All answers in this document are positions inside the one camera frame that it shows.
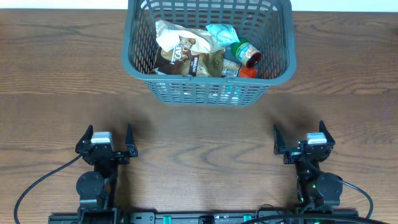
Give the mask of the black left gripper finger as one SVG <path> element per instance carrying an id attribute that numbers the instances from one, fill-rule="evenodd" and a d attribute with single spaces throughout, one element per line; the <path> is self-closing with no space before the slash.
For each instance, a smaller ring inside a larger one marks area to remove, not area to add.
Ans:
<path id="1" fill-rule="evenodd" d="M 133 135 L 132 135 L 132 128 L 131 128 L 130 124 L 127 125 L 125 146 L 128 150 L 129 157 L 137 157 L 138 156 L 138 150 L 137 150 L 136 143 L 135 143 Z"/>
<path id="2" fill-rule="evenodd" d="M 75 152 L 77 154 L 81 154 L 85 151 L 85 147 L 91 144 L 91 138 L 93 136 L 93 126 L 90 124 L 85 131 L 84 135 L 77 142 L 75 147 Z"/>

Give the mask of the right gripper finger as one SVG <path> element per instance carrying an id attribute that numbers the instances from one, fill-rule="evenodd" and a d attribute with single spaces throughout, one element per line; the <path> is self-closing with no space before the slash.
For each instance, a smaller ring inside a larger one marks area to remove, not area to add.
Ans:
<path id="1" fill-rule="evenodd" d="M 325 139 L 326 139 L 326 143 L 325 145 L 327 145 L 330 148 L 333 148 L 334 145 L 336 144 L 335 140 L 333 139 L 333 137 L 331 136 L 331 134 L 329 133 L 329 131 L 327 130 L 323 120 L 321 120 L 319 122 L 319 128 L 318 128 L 319 132 L 323 133 L 325 135 Z"/>
<path id="2" fill-rule="evenodd" d="M 275 155 L 284 154 L 286 151 L 285 141 L 281 133 L 279 132 L 279 129 L 276 124 L 273 126 L 273 131 L 274 131 L 274 154 Z"/>

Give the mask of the orange pasta packet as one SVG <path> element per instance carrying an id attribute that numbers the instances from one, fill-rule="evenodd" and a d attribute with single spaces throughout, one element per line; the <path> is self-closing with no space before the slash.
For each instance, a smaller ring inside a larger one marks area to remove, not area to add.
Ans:
<path id="1" fill-rule="evenodd" d="M 222 77 L 230 78 L 256 78 L 258 70 L 256 68 L 247 68 L 244 65 L 229 60 L 223 59 Z"/>

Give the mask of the green lid jar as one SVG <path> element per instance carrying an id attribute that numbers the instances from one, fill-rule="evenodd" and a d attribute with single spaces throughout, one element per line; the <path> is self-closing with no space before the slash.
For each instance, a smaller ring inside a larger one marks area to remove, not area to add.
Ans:
<path id="1" fill-rule="evenodd" d="M 261 52 L 245 38 L 231 46 L 231 53 L 247 68 L 255 67 L 261 60 Z"/>

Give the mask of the gold brown coffee bag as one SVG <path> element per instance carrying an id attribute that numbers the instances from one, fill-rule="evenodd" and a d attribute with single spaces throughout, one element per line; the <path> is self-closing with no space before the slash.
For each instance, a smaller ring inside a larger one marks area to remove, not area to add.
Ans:
<path id="1" fill-rule="evenodd" d="M 172 50 L 158 48 L 151 75 L 191 75 L 193 77 L 221 77 L 225 49 L 211 53 L 191 50 L 196 41 L 181 38 Z"/>

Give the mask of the cream paper pouch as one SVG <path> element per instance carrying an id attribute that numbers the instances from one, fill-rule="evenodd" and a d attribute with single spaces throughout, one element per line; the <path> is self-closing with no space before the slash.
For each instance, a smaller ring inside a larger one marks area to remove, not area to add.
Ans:
<path id="1" fill-rule="evenodd" d="M 166 51 L 183 45 L 183 42 L 191 45 L 190 50 L 199 53 L 208 54 L 224 49 L 207 30 L 186 28 L 165 20 L 156 21 L 155 30 L 158 45 Z"/>

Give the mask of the teal tissue pack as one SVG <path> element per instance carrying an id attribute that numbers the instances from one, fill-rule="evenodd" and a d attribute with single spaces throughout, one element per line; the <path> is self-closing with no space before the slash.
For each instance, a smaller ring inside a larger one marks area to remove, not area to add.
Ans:
<path id="1" fill-rule="evenodd" d="M 238 35 L 230 24 L 208 24 L 206 29 L 220 45 L 231 45 L 239 42 Z"/>

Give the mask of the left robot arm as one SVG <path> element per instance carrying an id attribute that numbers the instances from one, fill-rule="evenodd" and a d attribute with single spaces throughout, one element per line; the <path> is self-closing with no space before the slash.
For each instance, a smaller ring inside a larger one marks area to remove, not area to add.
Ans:
<path id="1" fill-rule="evenodd" d="M 94 167 L 76 182 L 82 209 L 109 210 L 113 206 L 118 166 L 127 165 L 130 158 L 138 156 L 131 125 L 127 126 L 125 146 L 126 150 L 116 151 L 111 132 L 94 132 L 93 126 L 88 126 L 75 148 L 75 152 Z"/>

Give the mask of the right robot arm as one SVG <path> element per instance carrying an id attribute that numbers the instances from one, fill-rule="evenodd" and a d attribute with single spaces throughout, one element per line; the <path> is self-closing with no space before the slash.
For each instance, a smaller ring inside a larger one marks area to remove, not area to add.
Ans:
<path id="1" fill-rule="evenodd" d="M 318 131 L 308 133 L 307 138 L 295 147 L 288 147 L 278 127 L 274 125 L 274 154 L 283 156 L 284 164 L 296 169 L 298 199 L 311 210 L 331 210 L 340 205 L 343 184 L 337 175 L 323 172 L 319 163 L 331 154 L 335 140 L 323 121 Z"/>

